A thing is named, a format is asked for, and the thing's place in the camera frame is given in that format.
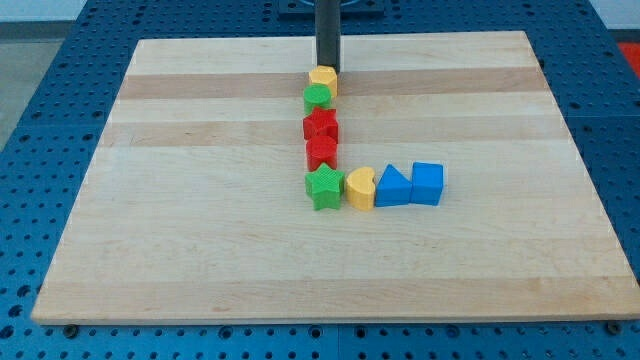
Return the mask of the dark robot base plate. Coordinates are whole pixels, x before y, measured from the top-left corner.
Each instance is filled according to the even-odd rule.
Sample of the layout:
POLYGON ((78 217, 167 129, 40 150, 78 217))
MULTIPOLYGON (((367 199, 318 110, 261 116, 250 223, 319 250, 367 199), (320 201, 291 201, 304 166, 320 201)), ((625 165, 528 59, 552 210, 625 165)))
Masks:
MULTIPOLYGON (((285 20, 313 19, 314 0, 277 0, 275 1, 278 18, 285 20)), ((385 12, 385 0, 341 0, 342 15, 381 16, 385 12)))

